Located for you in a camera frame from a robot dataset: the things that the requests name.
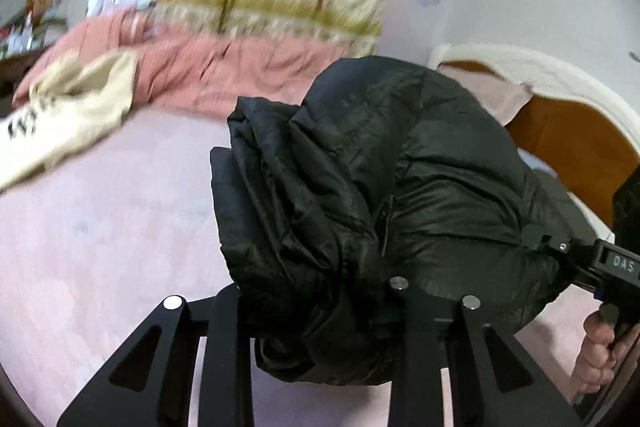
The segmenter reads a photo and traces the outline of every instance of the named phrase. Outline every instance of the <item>yellow grass pattern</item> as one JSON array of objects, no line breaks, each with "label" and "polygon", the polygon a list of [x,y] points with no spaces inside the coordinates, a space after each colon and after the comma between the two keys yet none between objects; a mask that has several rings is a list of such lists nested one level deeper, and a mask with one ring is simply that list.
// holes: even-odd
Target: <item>yellow grass pattern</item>
[{"label": "yellow grass pattern", "polygon": [[[223,8],[225,0],[158,0],[159,2],[187,3],[212,8]],[[304,0],[235,0],[232,9],[244,9],[295,19],[308,19],[328,28],[336,28],[359,36],[376,37],[382,32],[382,22],[349,17],[341,11],[323,9],[316,11],[316,4]]]}]

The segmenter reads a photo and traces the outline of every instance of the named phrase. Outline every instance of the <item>black puffer jacket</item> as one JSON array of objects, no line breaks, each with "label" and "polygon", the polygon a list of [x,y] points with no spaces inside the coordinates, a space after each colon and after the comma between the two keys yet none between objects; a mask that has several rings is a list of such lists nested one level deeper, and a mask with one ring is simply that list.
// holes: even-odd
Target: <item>black puffer jacket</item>
[{"label": "black puffer jacket", "polygon": [[287,381],[377,384],[394,350],[369,331],[389,277],[496,306],[516,331],[568,285],[521,245],[570,233],[511,137],[457,83],[398,60],[340,60],[301,107],[241,98],[213,149],[222,251],[258,365]]}]

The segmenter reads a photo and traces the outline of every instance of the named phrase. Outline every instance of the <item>brown headboard panel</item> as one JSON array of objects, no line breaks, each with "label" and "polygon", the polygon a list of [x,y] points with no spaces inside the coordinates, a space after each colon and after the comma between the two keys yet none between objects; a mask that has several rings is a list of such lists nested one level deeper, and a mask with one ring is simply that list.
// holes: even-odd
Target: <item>brown headboard panel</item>
[{"label": "brown headboard panel", "polygon": [[[470,60],[444,64],[493,73]],[[640,161],[615,125],[589,105],[535,95],[507,130],[518,147],[551,165],[567,190],[611,228],[611,198]]]}]

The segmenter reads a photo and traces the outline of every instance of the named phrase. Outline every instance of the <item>human hand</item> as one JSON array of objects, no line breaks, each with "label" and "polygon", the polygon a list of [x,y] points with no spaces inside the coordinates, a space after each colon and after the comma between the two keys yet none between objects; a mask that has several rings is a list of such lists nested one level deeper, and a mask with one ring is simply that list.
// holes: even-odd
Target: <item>human hand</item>
[{"label": "human hand", "polygon": [[[586,335],[571,375],[572,387],[579,394],[597,393],[601,386],[613,380],[613,368],[618,360],[623,360],[640,335],[640,325],[635,325],[613,348],[614,331],[604,322],[600,312],[589,315],[584,322]],[[635,360],[640,355],[635,349]]]}]

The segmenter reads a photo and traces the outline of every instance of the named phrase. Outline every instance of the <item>pink blanket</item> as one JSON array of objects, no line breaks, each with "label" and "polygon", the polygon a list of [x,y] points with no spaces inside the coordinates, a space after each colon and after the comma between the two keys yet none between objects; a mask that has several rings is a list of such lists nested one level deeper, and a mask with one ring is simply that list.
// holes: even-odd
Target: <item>pink blanket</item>
[{"label": "pink blanket", "polygon": [[176,26],[154,29],[148,14],[124,11],[75,26],[24,77],[14,106],[27,101],[34,79],[65,52],[78,50],[87,64],[121,46],[139,55],[134,105],[220,119],[234,110],[238,96],[300,103],[315,77],[344,53],[341,46],[313,38],[232,39],[193,35]]}]

